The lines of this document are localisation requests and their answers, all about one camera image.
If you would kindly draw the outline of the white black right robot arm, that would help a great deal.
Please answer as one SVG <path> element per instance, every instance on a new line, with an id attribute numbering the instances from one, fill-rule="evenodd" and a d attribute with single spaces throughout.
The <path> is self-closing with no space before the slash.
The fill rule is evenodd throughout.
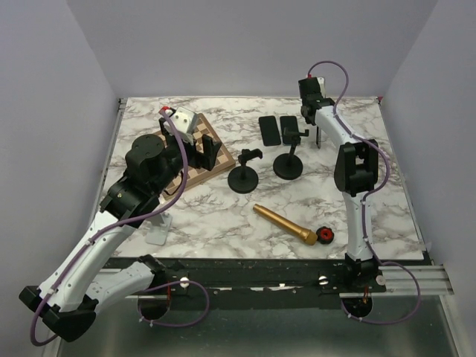
<path id="1" fill-rule="evenodd" d="M 348 243 L 342 282 L 357 292 L 375 277 L 379 264 L 372 251 L 370 195 L 379 177 L 378 144 L 366 141 L 339 117 L 335 101 L 325 98 L 317 77 L 298 81 L 301 115 L 308 124 L 325 132 L 338 150 L 334 182 L 342 193 L 347 212 Z"/>

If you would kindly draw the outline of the teal phone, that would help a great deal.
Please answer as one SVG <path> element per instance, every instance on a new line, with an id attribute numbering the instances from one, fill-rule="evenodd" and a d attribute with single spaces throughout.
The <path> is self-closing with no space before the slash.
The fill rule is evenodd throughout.
<path id="1" fill-rule="evenodd" d="M 295 116 L 281 116 L 280 117 L 280 129 L 283 145 L 291 145 L 292 138 L 290 136 L 285 136 L 285 129 L 288 129 L 289 132 L 299 132 L 297 118 Z"/>

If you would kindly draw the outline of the black phone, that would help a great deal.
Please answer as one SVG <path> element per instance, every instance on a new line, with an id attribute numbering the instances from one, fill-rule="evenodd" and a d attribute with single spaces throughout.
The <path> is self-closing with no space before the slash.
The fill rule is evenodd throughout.
<path id="1" fill-rule="evenodd" d="M 265 147 L 281 145 L 280 133 L 275 116 L 262 116 L 258 118 L 260 133 Z"/>

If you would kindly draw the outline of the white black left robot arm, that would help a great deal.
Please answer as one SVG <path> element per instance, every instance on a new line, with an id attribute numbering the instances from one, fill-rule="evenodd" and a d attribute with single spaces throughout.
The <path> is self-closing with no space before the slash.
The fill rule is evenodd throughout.
<path id="1" fill-rule="evenodd" d="M 60 267 L 38 286 L 26 286 L 19 299 L 33 311 L 30 340 L 36 339 L 36 323 L 64 341 L 81 337 L 105 308 L 136 292 L 155 294 L 164 288 L 165 267 L 151 255 L 110 278 L 99 271 L 116 249 L 146 219 L 171 208 L 174 201 L 159 204 L 159 196 L 177 177 L 187 178 L 188 168 L 211 171 L 222 146 L 202 135 L 196 146 L 192 131 L 181 131 L 167 115 L 159 121 L 161 135 L 137 137 L 125 155 L 126 169 L 108 190 L 84 236 Z"/>

